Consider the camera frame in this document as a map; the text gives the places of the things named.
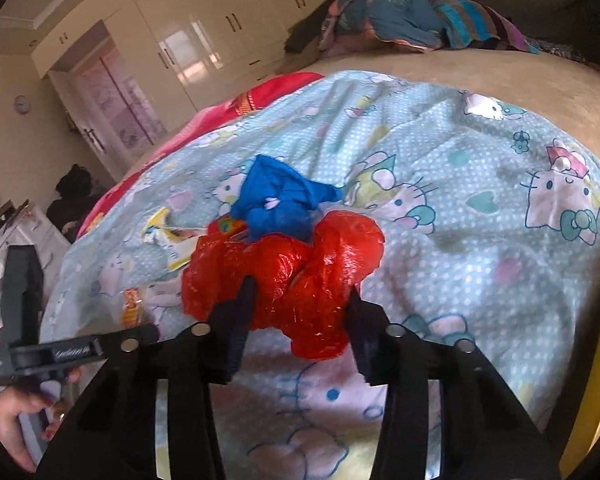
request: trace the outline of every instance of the wall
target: wall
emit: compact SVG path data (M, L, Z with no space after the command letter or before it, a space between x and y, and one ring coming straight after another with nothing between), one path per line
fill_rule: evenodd
M25 95L31 110L21 116L13 100ZM40 80L29 56L0 56L0 205L27 198L43 210L59 198L58 180L72 164L87 168L106 185L112 179L87 143L71 133L58 96Z

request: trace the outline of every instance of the polka dot fabric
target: polka dot fabric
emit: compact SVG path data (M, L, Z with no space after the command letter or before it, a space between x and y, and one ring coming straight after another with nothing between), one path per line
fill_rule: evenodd
M67 253L42 339L119 329L124 288L174 277L164 250L142 243L149 216L172 205L170 224L206 226L259 153L342 187L343 202L328 207L376 220L384 257L364 299L428 340L474 339L546 423L576 324L600 297L600 162L532 112L383 74L331 75L152 167ZM194 321L179 307L151 316L162 338ZM312 364L280 332L251 333L234 382L212 389L228 477L368 478L384 393L362 383L350 352Z

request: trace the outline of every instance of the yellow bed frame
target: yellow bed frame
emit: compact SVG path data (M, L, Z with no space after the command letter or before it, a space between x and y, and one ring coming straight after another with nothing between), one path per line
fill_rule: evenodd
M571 435L560 459L560 473L567 478L584 460L600 437L600 336L589 380Z

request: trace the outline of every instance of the person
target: person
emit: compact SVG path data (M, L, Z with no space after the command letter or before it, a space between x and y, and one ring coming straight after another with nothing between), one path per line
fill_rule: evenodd
M46 216L67 240L74 243L84 219L104 192L94 188L89 171L77 164L60 179L56 191L60 198L51 203Z
M75 383L79 378L80 370L76 368L69 372L67 381ZM0 392L0 442L16 464L29 473L35 473L36 464L25 444L18 416L33 415L45 408L51 408L54 414L42 434L42 439L49 442L58 431L66 411L62 402L53 402L44 394L28 392L16 386L8 386Z

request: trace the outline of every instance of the doorway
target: doorway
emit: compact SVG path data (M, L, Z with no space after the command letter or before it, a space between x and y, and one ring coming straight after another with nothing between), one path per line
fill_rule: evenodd
M111 38L69 72L50 71L49 76L82 136L116 181L167 135Z

